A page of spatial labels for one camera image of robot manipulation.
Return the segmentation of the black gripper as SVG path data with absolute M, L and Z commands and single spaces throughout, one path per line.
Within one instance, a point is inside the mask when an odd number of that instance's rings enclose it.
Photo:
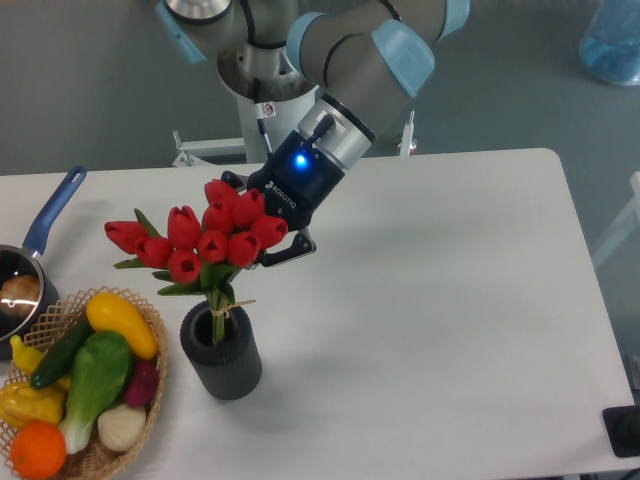
M 250 176 L 229 170 L 222 173 L 220 179 L 237 192 L 260 191 L 265 199 L 265 213 L 283 218 L 290 231 L 298 230 L 289 247 L 260 254 L 257 265 L 274 267 L 316 252 L 307 226 L 314 211 L 344 176 L 339 166 L 308 146 L 297 131 L 290 133 Z

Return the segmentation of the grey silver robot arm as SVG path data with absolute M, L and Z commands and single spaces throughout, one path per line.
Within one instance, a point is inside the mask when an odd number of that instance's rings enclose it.
M 312 253 L 319 205 L 418 94 L 432 46 L 460 29 L 466 1 L 369 1 L 339 15 L 301 13 L 294 1 L 160 1 L 159 20 L 191 62 L 213 60 L 235 97 L 249 176 L 269 215 L 294 233 L 274 266 Z

